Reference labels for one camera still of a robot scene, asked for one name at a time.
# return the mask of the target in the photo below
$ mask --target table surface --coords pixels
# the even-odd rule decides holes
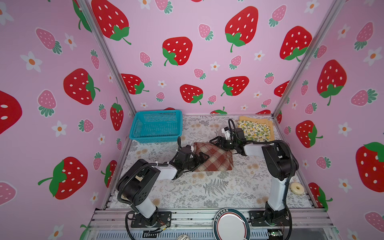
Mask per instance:
[[[271,119],[269,116],[248,117]],[[228,126],[229,118],[236,123],[239,116],[183,116],[182,146],[223,136],[221,129]],[[275,139],[280,139],[275,126],[273,129]],[[176,150],[176,142],[140,144],[133,140],[121,176],[140,158],[147,162],[168,162]],[[188,172],[176,180],[157,181],[148,197],[159,208],[264,208],[271,189],[271,175],[265,159],[236,154],[233,163],[230,171]],[[300,182],[297,175],[292,181]],[[116,196],[117,191],[109,208],[128,208],[127,204],[117,201]],[[287,205],[289,208],[313,207],[308,195],[295,195],[291,190],[288,191]]]

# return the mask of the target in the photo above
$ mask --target blue basket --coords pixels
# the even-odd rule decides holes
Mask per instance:
[[[176,142],[182,131],[180,110],[144,111],[136,113],[129,138],[139,143]]]

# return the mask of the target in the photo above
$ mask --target pink wall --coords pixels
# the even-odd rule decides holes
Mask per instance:
[[[282,109],[280,127],[301,172],[322,189],[319,204],[343,239],[384,239],[383,9],[383,1],[345,3]],[[323,138],[314,138],[314,126]]]
[[[129,108],[116,82],[109,81],[93,34],[83,24],[79,30],[71,0],[8,0],[0,9],[0,239],[79,239],[85,229],[80,226],[88,225],[95,208],[103,205],[107,187],[101,171],[121,154],[116,141],[124,145],[129,134]],[[36,28],[49,32],[36,34]],[[91,58],[92,49],[98,59]],[[70,75],[76,69],[84,70]],[[88,74],[100,89],[94,101]],[[43,101],[38,100],[41,93]],[[124,113],[118,131],[110,117],[116,97]],[[105,106],[105,120],[99,104]],[[93,127],[85,121],[82,132],[78,125],[86,119]],[[95,170],[97,152],[101,162],[95,161],[100,164]],[[54,179],[38,185],[49,177]]]
[[[225,112],[240,114],[275,109],[280,100],[275,92],[279,94],[279,90],[285,89],[284,83],[290,80],[298,65],[296,58],[284,58],[290,55],[291,47],[302,49],[309,45],[310,35],[315,35],[332,1],[89,2],[119,71],[129,74],[125,75],[126,83],[137,111],[172,107],[183,113],[210,113],[225,107]],[[290,31],[295,26],[301,27]],[[235,32],[242,35],[240,39],[232,36]],[[268,73],[273,76],[265,80]],[[236,79],[241,83],[239,87],[234,84]],[[230,87],[234,84],[235,89],[227,89],[233,96],[224,93],[224,82]],[[216,98],[211,99],[215,101],[209,104],[213,95]]]

